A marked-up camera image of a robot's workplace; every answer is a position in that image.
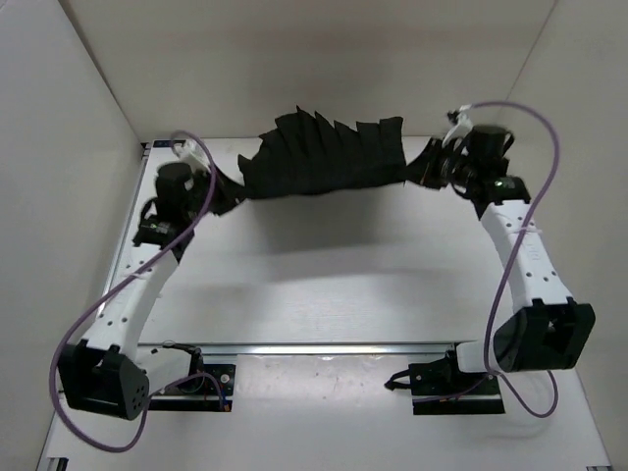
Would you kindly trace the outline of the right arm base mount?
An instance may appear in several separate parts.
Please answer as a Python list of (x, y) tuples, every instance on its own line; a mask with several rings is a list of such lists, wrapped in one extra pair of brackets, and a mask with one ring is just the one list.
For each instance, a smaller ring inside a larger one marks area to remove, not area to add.
[(410, 391), (414, 416), (501, 415), (499, 383), (487, 372), (466, 373), (450, 348), (433, 361), (415, 361), (384, 383), (391, 392)]

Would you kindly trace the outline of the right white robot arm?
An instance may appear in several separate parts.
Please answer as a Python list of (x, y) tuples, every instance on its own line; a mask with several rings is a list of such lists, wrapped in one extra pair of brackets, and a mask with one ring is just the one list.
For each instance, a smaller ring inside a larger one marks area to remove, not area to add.
[(441, 384), (462, 393), (475, 373), (568, 370), (575, 367), (595, 325), (588, 303), (577, 302), (560, 279), (529, 212), (533, 199), (508, 173), (505, 154), (514, 142), (502, 127), (478, 125), (463, 137), (433, 137), (407, 170), (409, 181), (454, 192), (470, 201), (503, 267), (512, 314), (488, 325), (483, 340), (463, 342), (440, 369)]

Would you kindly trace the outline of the black pleated skirt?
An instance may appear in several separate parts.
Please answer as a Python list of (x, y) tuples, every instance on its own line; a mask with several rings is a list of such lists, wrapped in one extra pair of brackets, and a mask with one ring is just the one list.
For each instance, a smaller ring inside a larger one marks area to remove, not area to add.
[(385, 118), (352, 129), (320, 113), (297, 108), (275, 119), (259, 136), (254, 156), (237, 157), (239, 184), (218, 173), (210, 211), (223, 215), (242, 201), (293, 195), (316, 196), (345, 189), (420, 183), (423, 168), (408, 163), (402, 145), (403, 119)]

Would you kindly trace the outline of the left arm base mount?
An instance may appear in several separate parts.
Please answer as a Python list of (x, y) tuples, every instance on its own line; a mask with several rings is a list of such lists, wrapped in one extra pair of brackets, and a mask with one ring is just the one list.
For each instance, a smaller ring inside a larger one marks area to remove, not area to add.
[(151, 411), (220, 412), (233, 410), (236, 362), (213, 357), (202, 348), (168, 340), (137, 357), (149, 380)]

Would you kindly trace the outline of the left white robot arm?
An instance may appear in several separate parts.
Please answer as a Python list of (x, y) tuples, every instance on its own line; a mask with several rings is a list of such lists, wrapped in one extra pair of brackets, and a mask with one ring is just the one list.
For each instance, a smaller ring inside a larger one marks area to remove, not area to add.
[(158, 168), (156, 194), (141, 209), (123, 288), (81, 338), (61, 350), (58, 372), (72, 409), (133, 420), (150, 395), (170, 383), (193, 391), (204, 382), (198, 347), (169, 343), (140, 351), (138, 343), (161, 289), (194, 237), (192, 224), (207, 212), (214, 181), (203, 164), (169, 162)]

